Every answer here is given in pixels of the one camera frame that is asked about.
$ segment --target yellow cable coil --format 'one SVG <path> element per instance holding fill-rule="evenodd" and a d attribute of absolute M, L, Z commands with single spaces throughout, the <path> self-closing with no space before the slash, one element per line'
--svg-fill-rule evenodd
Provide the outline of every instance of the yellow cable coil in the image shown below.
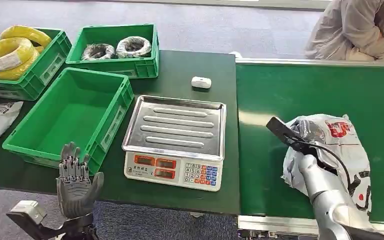
<path fill-rule="evenodd" d="M 46 48 L 48 44 L 52 41 L 52 39 L 46 35 L 43 31 L 39 31 L 32 27 L 15 25 L 8 27 L 0 34 L 0 39 L 8 39 L 8 38 L 26 38 L 31 41 L 34 41 Z"/>
<path fill-rule="evenodd" d="M 0 71 L 0 80 L 17 80 L 23 75 L 23 73 L 35 62 L 35 60 L 39 57 L 39 52 L 34 49 L 33 55 L 29 60 L 27 60 L 22 65 L 13 68 L 8 71 Z"/>
<path fill-rule="evenodd" d="M 44 47 L 43 46 L 35 46 L 34 47 L 40 54 L 44 51 Z"/>
<path fill-rule="evenodd" d="M 24 37 L 12 37 L 0 40 L 0 71 L 7 71 L 29 60 L 35 48 Z"/>

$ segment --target red digital display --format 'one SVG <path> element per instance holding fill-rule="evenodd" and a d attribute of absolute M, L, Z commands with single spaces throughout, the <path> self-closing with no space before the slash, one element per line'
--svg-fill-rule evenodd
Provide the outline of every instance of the red digital display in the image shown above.
<path fill-rule="evenodd" d="M 156 160 L 155 166 L 156 167 L 161 167 L 161 168 L 166 168 L 166 169 L 175 169 L 176 168 L 176 161 L 175 160 L 158 158 Z"/>
<path fill-rule="evenodd" d="M 154 166 L 155 165 L 155 158 L 150 157 L 150 156 L 135 155 L 134 156 L 134 162 L 136 164 Z"/>
<path fill-rule="evenodd" d="M 175 171 L 157 168 L 157 169 L 155 169 L 154 175 L 155 175 L 155 177 L 160 177 L 160 178 L 165 178 L 165 179 L 174 179 L 175 178 Z"/>

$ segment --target empty green crate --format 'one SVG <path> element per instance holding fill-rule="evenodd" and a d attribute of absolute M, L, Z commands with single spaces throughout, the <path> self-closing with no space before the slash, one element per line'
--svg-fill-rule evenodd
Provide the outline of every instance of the empty green crate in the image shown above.
<path fill-rule="evenodd" d="M 63 65 L 72 46 L 61 29 L 36 28 L 52 41 L 18 80 L 0 80 L 0 98 L 35 101 Z"/>
<path fill-rule="evenodd" d="M 149 57 L 115 58 L 103 60 L 82 60 L 87 45 L 109 44 L 115 49 L 119 42 L 127 37 L 139 36 L 152 44 Z M 153 24 L 122 26 L 88 26 L 82 28 L 77 41 L 67 56 L 70 67 L 127 75 L 130 79 L 158 77 L 160 43 L 157 27 Z"/>
<path fill-rule="evenodd" d="M 56 78 L 2 147 L 26 162 L 57 168 L 64 144 L 90 155 L 91 175 L 101 167 L 134 98 L 125 75 L 68 67 Z"/>

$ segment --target dark green tabletop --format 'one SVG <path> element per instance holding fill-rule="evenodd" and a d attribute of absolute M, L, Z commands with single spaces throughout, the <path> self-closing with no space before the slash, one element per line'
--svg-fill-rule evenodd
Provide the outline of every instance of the dark green tabletop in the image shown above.
<path fill-rule="evenodd" d="M 265 125 L 348 114 L 370 160 L 370 220 L 384 222 L 384 66 L 238 63 L 236 74 L 241 214 L 314 218 L 308 198 L 280 178 L 287 147 Z"/>
<path fill-rule="evenodd" d="M 221 189 L 210 192 L 127 179 L 123 173 L 125 153 L 122 141 L 132 115 L 132 103 L 100 169 L 105 174 L 100 198 L 116 203 L 238 215 L 239 151 L 234 55 L 161 51 L 159 66 L 158 78 L 131 80 L 135 99 L 139 95 L 153 95 L 227 105 Z M 208 91 L 193 90 L 191 79 L 195 76 L 210 78 L 211 88 Z M 3 141 L 33 105 L 34 102 L 25 102 L 18 118 L 0 138 L 0 188 L 55 194 L 57 169 L 23 162 L 17 155 L 2 149 Z"/>

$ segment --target wrapped wire bundle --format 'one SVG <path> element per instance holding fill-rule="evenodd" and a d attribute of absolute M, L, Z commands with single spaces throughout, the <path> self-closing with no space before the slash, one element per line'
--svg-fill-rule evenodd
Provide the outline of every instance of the wrapped wire bundle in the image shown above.
<path fill-rule="evenodd" d="M 112 59 L 115 55 L 116 51 L 114 50 L 114 47 L 109 44 L 90 44 L 84 49 L 83 54 L 81 55 L 81 60 Z"/>
<path fill-rule="evenodd" d="M 141 36 L 129 36 L 121 40 L 117 45 L 117 57 L 141 58 L 149 54 L 152 50 L 151 43 Z"/>

